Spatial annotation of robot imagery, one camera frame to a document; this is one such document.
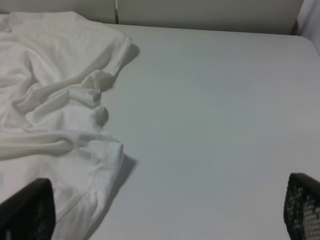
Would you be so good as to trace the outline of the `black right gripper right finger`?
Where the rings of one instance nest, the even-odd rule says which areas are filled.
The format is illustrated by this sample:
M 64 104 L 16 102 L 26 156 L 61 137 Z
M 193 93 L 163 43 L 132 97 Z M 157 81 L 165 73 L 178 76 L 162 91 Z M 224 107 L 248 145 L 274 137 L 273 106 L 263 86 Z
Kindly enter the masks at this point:
M 291 240 L 320 239 L 320 182 L 304 173 L 288 179 L 283 219 Z

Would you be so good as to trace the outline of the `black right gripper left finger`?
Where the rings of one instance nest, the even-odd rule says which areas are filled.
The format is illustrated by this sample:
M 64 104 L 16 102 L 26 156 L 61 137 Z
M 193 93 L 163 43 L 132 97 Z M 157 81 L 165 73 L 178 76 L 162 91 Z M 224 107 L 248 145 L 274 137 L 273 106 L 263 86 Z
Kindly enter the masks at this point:
M 54 192 L 47 178 L 37 178 L 0 204 L 2 240 L 50 240 L 54 230 Z

